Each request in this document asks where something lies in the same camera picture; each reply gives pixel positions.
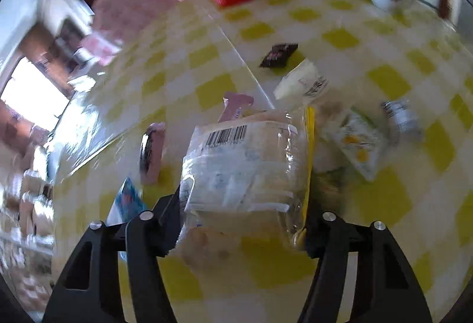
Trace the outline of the small white candy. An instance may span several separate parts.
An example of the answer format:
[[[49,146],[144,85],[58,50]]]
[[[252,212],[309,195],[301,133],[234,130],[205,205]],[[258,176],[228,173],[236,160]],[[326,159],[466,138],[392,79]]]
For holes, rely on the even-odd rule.
[[[393,145],[401,140],[420,140],[422,129],[419,117],[411,109],[407,100],[389,100],[381,103],[388,127],[388,135]]]

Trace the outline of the clear bread bag yellow edge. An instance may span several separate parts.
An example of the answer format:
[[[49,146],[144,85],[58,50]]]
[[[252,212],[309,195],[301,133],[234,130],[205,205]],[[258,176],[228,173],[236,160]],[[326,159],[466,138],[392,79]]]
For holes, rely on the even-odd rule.
[[[181,170],[176,255],[203,270],[224,264],[244,240],[297,247],[314,133],[311,107],[195,127]]]

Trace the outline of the blue white snack packet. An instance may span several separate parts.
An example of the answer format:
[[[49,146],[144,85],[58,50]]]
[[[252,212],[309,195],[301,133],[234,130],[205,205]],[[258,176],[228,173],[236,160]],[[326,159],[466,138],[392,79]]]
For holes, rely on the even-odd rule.
[[[147,207],[143,203],[132,180],[127,177],[112,202],[107,215],[106,225],[127,223],[146,209]]]

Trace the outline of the green white daisy packet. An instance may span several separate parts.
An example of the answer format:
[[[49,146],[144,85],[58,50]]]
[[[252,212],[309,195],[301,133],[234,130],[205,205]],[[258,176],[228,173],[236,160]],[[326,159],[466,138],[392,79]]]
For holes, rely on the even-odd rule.
[[[322,135],[340,150],[366,181],[374,181],[387,140],[365,113],[354,107],[344,108],[327,120]]]

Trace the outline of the dark pink-edged snack bar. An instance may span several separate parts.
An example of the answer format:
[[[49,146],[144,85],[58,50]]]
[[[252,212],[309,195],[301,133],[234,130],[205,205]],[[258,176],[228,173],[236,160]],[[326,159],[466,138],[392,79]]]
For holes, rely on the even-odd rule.
[[[142,136],[139,161],[142,185],[151,185],[158,181],[165,133],[164,123],[152,123]]]

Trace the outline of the pink snack packet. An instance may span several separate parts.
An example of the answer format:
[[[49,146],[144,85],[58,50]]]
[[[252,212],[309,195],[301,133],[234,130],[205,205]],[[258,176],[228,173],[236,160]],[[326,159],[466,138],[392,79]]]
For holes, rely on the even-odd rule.
[[[250,108],[254,102],[252,96],[237,92],[226,92],[223,100],[224,110],[218,119],[219,123],[240,118],[241,113]]]

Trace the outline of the black candy wrapper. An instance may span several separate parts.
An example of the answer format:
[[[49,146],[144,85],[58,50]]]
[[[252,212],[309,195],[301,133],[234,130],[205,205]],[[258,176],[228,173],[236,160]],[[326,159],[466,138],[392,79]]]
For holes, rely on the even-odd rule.
[[[275,44],[269,53],[260,62],[261,68],[283,68],[286,66],[287,61],[295,53],[298,48],[298,44]]]

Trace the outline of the pink checkered covered chair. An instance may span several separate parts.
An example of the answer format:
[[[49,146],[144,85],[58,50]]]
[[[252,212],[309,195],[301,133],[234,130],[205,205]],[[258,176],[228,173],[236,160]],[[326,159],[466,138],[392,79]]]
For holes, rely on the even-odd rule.
[[[102,66],[159,15],[183,0],[95,0],[91,33],[80,44]]]

